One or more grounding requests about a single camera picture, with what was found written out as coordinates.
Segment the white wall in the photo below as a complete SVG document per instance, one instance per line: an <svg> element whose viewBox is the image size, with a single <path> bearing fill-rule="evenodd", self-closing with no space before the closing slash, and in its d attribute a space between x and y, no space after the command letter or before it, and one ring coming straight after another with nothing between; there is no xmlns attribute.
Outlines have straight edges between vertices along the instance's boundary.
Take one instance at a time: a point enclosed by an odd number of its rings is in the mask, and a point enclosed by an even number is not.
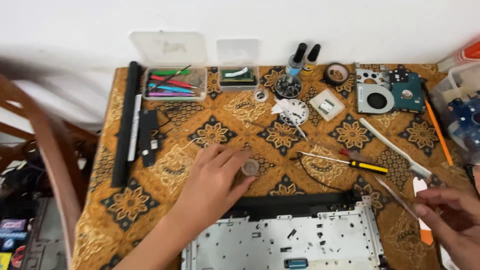
<svg viewBox="0 0 480 270"><path fill-rule="evenodd" d="M480 33L478 0L3 0L0 9L0 73L67 99L77 114L67 118L90 128L101 126L114 68L141 62L131 31L199 32L207 65L227 37L260 39L262 65L285 64L301 41L322 45L321 63L431 63Z"/></svg>

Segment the purple screwdriver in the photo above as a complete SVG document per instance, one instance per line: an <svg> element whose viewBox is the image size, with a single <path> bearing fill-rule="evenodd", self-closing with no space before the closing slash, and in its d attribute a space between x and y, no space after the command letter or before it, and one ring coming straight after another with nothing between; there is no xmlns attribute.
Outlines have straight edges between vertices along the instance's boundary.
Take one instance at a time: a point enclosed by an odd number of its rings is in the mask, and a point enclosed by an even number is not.
<svg viewBox="0 0 480 270"><path fill-rule="evenodd" d="M150 92L149 96L151 97L195 97L195 94L191 93L157 93L157 92Z"/></svg>

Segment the black bottle cap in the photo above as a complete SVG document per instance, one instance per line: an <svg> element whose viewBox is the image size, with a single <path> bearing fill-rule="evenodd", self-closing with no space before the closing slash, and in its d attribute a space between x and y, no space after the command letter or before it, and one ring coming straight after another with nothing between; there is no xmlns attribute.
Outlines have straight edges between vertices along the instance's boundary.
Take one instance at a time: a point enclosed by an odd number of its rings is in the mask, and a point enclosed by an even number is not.
<svg viewBox="0 0 480 270"><path fill-rule="evenodd" d="M297 48L297 52L295 53L295 56L293 57L293 61L295 63L300 63L301 60L303 59L303 56L305 55L305 52L307 51L307 44L305 43L300 43L299 47Z"/></svg>
<svg viewBox="0 0 480 270"><path fill-rule="evenodd" d="M320 44L315 44L315 46L313 46L313 49L310 51L310 53L307 56L308 61L310 62L317 61L319 52L320 52Z"/></svg>

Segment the hand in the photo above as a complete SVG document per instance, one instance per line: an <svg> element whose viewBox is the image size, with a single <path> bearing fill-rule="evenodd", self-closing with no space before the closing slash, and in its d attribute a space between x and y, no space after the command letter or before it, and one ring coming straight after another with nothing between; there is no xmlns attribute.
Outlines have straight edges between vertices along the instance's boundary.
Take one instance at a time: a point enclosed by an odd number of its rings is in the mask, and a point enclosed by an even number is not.
<svg viewBox="0 0 480 270"><path fill-rule="evenodd" d="M453 189L427 189L417 193L417 215L430 227L460 269L480 269L480 201ZM447 224L431 206L447 207L463 228Z"/></svg>
<svg viewBox="0 0 480 270"><path fill-rule="evenodd" d="M191 225L188 230L196 237L220 219L255 180L250 176L232 186L233 177L251 156L250 151L220 144L198 151L190 176L168 215Z"/></svg>

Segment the white brush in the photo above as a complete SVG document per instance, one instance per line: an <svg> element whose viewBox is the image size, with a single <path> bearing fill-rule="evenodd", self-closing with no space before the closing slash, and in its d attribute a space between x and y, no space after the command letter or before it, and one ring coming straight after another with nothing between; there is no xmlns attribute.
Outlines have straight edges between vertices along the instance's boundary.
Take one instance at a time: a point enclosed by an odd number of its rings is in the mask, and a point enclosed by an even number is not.
<svg viewBox="0 0 480 270"><path fill-rule="evenodd" d="M360 118L360 123L362 125L364 125L368 130L370 130L370 132L372 132L373 135L375 135L375 137L377 137L379 140L381 140L384 144L386 144L388 147L390 147L395 152L400 154L400 156L406 158L408 160L408 162L410 163L410 170L411 171L414 171L418 175L420 175L422 177L425 177L425 179L428 179L430 177L430 175L432 175L431 171L427 170L427 168L425 168L425 167L421 166L420 164L418 164L417 162L415 162L407 153L400 150L400 148L398 148L396 145L394 145L389 140L387 140L387 138L385 138L382 134L380 134L380 132L378 132L374 127L372 127L372 125L370 125L370 123L368 123L367 120L365 120L363 118Z"/></svg>

